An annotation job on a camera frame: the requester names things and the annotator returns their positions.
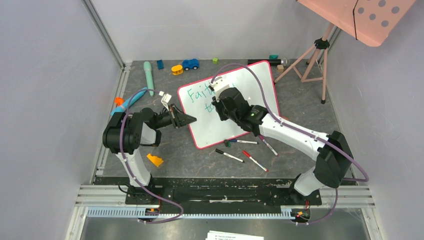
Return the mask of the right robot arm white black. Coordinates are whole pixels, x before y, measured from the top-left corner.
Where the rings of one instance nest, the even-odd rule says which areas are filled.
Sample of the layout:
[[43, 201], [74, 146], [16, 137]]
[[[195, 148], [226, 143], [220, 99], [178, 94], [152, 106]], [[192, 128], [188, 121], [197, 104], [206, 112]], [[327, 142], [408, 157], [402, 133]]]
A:
[[212, 98], [221, 121], [231, 120], [245, 132], [287, 144], [315, 161], [315, 166], [300, 174], [291, 184], [289, 199], [302, 204], [323, 187], [337, 189], [351, 165], [352, 153], [344, 135], [315, 132], [275, 115], [266, 107], [251, 105], [235, 87]]

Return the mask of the pink framed whiteboard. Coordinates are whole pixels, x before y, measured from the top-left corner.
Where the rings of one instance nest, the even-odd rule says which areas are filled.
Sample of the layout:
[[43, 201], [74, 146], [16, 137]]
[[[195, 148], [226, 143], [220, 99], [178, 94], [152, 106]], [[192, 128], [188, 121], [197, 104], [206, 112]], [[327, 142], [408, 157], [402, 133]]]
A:
[[[248, 67], [258, 77], [268, 106], [273, 113], [278, 114], [280, 108], [270, 64], [260, 61], [250, 64]], [[265, 106], [260, 87], [247, 69], [239, 67], [221, 73], [219, 76], [226, 77], [229, 86], [237, 88], [249, 104]], [[212, 97], [215, 93], [208, 88], [211, 79], [208, 77], [192, 82], [177, 90], [184, 113], [196, 118], [196, 122], [189, 124], [189, 129], [194, 145], [200, 150], [247, 134], [233, 121], [219, 119], [218, 113], [212, 105]]]

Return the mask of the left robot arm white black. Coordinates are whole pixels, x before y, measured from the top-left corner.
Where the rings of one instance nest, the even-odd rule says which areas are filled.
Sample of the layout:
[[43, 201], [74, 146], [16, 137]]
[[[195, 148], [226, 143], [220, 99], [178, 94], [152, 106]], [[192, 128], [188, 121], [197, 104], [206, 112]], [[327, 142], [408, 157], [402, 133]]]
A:
[[102, 144], [118, 157], [128, 179], [107, 177], [100, 183], [117, 186], [121, 192], [130, 197], [139, 197], [145, 204], [153, 203], [158, 191], [145, 166], [140, 147], [159, 146], [161, 128], [172, 126], [179, 129], [196, 121], [196, 117], [184, 113], [173, 103], [161, 112], [146, 107], [130, 114], [114, 113], [103, 132]]

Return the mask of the green marker cap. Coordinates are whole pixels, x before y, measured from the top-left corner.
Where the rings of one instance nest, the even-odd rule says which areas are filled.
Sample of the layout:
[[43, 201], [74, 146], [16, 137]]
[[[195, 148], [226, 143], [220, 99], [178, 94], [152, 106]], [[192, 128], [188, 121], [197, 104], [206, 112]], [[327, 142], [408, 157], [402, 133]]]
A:
[[225, 139], [225, 140], [223, 141], [223, 143], [224, 143], [224, 145], [225, 145], [227, 148], [230, 148], [230, 147], [231, 147], [231, 143], [230, 143], [230, 141], [229, 141], [229, 140]]

